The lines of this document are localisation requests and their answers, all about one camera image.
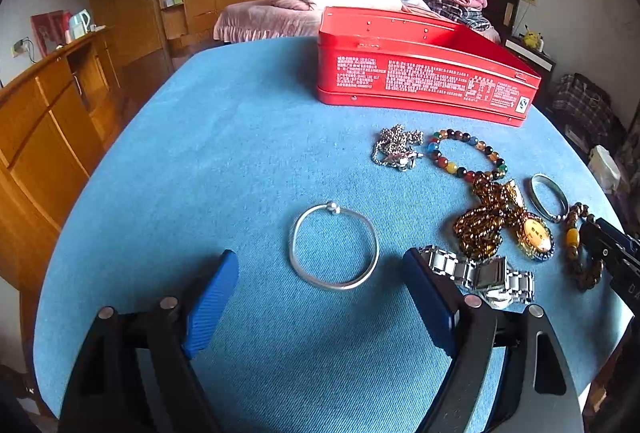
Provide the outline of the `silver metal wristwatch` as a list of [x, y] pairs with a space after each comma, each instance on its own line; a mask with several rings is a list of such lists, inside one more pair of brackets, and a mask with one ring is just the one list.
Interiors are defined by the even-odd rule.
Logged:
[[421, 263], [434, 274], [478, 295], [493, 309], [506, 309], [512, 304], [528, 305], [535, 300], [534, 274], [516, 271], [505, 257], [474, 261], [435, 245], [427, 245], [418, 252]]

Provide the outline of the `wide silver bangle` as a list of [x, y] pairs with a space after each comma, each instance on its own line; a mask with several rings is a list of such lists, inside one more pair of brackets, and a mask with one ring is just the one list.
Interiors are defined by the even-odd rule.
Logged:
[[[559, 200], [561, 205], [560, 213], [552, 214], [542, 204], [536, 191], [536, 186], [538, 184], [547, 186], [554, 193], [556, 199]], [[564, 191], [552, 178], [542, 173], [534, 174], [528, 179], [528, 190], [530, 199], [532, 199], [534, 207], [544, 219], [547, 219], [548, 222], [551, 222], [553, 224], [559, 224], [565, 221], [568, 216], [568, 212], [570, 211], [570, 206], [568, 205], [567, 197], [565, 196]]]

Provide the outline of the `white bin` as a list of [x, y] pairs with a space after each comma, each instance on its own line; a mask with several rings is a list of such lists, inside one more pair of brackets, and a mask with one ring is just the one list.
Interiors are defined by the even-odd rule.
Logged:
[[591, 149], [588, 168], [605, 193], [613, 194], [620, 187], [622, 173], [611, 153], [603, 146], [597, 145]]

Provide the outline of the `thin silver bangle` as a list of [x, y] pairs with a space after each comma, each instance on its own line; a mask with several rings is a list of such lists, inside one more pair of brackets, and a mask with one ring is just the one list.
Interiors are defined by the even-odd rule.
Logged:
[[328, 201], [297, 216], [288, 240], [288, 261], [296, 275], [323, 290], [355, 290], [378, 267], [378, 232], [367, 216]]

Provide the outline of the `plaid bag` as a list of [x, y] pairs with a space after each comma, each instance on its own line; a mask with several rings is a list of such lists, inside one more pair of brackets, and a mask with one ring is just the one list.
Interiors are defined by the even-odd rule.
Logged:
[[610, 95], [580, 73], [563, 75], [552, 85], [549, 112], [553, 122], [568, 125], [588, 149], [601, 145], [612, 150], [625, 136]]

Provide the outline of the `blue table cloth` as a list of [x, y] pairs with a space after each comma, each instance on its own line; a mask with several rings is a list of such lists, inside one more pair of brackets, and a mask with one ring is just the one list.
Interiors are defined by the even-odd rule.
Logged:
[[[43, 283], [34, 361], [51, 409], [62, 406], [101, 307], [149, 309], [232, 250], [238, 285], [193, 361], [226, 431], [414, 431], [449, 361], [423, 326], [400, 259], [413, 247], [454, 249], [452, 222], [474, 197], [425, 160], [407, 172], [374, 164], [384, 127], [470, 133], [498, 151], [510, 179], [546, 174], [570, 202], [616, 221], [586, 164], [540, 112], [514, 128], [328, 106], [316, 95], [317, 66], [312, 38], [209, 49], [128, 124], [70, 213]], [[297, 216], [328, 201], [378, 232], [378, 267], [355, 290], [311, 286], [288, 261]]]

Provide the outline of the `dark nightstand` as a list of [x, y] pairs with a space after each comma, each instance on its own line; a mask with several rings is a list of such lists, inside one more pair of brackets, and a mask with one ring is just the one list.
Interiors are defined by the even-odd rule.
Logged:
[[538, 93], [534, 99], [534, 105], [540, 111], [544, 110], [549, 104], [555, 61], [543, 52], [529, 49], [523, 42], [513, 36], [506, 39], [504, 46], [523, 60], [529, 68], [532, 68], [541, 77]]

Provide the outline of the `yellow pikachu plush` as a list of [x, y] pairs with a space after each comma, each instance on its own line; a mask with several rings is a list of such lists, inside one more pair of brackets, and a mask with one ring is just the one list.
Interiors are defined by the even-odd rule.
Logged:
[[525, 27], [525, 33], [521, 36], [521, 41], [528, 49], [535, 52], [541, 52], [544, 48], [544, 38], [539, 32], [530, 30], [528, 26]]

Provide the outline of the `wooden sideboard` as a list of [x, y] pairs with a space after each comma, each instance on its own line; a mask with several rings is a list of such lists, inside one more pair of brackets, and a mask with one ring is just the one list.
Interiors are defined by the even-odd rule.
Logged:
[[58, 235], [122, 130], [108, 29], [81, 37], [1, 91], [1, 275], [39, 290]]

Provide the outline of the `red metal tin box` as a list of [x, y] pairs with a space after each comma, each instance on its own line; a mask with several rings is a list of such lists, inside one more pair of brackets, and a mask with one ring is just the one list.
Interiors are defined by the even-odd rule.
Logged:
[[404, 109], [519, 127], [541, 78], [467, 26], [401, 11], [329, 7], [318, 35], [325, 104]]

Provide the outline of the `bed with pink cover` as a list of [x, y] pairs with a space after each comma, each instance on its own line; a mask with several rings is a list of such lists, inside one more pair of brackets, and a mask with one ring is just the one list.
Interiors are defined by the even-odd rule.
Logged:
[[[402, 10], [410, 14], [447, 19], [433, 11], [409, 7], [405, 4]], [[317, 36], [321, 17], [322, 11], [280, 8], [272, 0], [232, 4], [224, 8], [216, 21], [213, 39], [224, 43], [242, 43], [277, 37]], [[476, 33], [493, 43], [501, 43], [500, 35], [492, 25], [487, 31]]]

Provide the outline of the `plaid folded clothes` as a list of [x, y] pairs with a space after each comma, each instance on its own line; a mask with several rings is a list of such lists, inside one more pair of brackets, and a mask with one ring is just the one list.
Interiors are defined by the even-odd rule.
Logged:
[[455, 21], [476, 32], [485, 32], [491, 23], [477, 8], [459, 5], [454, 0], [402, 0], [409, 7], [433, 11], [442, 18]]

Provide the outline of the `white electric kettle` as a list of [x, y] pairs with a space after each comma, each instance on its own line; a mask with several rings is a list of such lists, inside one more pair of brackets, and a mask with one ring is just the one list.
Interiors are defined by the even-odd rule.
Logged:
[[70, 17], [68, 23], [68, 30], [70, 31], [70, 38], [75, 41], [87, 35], [91, 29], [92, 19], [88, 9], [79, 11], [76, 15]]

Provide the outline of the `red framed picture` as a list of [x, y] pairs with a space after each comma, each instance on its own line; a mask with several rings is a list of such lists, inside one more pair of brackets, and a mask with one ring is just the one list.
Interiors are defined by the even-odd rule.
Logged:
[[62, 46], [70, 44], [70, 12], [55, 10], [30, 17], [40, 55], [47, 57]]

